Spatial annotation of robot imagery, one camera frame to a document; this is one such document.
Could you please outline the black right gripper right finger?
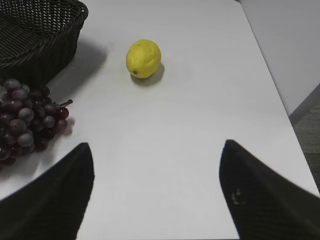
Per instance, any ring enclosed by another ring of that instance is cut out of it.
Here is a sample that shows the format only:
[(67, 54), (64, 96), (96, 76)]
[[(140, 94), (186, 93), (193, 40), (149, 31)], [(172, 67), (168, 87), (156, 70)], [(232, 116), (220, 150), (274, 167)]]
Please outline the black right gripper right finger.
[(320, 199), (236, 141), (225, 141), (219, 182), (241, 240), (318, 240)]

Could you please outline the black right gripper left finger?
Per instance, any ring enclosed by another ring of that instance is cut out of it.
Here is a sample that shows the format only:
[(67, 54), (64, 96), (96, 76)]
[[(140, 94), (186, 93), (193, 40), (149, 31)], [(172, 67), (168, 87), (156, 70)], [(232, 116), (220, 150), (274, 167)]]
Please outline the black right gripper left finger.
[(0, 201), (0, 238), (75, 240), (94, 180), (92, 152), (83, 142), (37, 179)]

